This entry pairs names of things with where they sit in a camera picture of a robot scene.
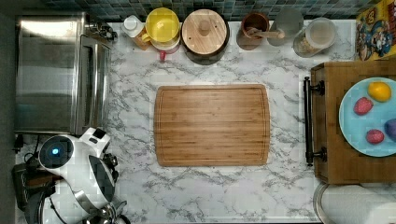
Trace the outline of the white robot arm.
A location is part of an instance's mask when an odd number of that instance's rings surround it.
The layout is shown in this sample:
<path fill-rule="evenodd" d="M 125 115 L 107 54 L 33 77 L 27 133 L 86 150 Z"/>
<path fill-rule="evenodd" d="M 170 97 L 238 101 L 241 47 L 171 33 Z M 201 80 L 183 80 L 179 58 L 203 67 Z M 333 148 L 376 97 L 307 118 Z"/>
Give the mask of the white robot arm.
<path fill-rule="evenodd" d="M 110 137 L 89 128 L 81 137 L 59 134 L 38 153 L 40 165 L 60 177 L 38 209 L 39 224 L 131 224 L 115 197 L 117 158 L 106 152 Z"/>

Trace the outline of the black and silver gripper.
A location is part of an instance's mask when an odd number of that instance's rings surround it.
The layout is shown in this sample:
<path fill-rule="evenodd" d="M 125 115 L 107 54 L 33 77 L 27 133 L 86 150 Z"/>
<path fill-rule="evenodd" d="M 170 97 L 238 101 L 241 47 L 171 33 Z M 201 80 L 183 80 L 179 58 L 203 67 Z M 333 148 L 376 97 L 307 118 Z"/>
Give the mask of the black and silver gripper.
<path fill-rule="evenodd" d="M 110 203 L 96 215 L 84 219 L 83 224 L 131 224 L 130 219 L 122 213 L 126 205 L 126 201 Z"/>

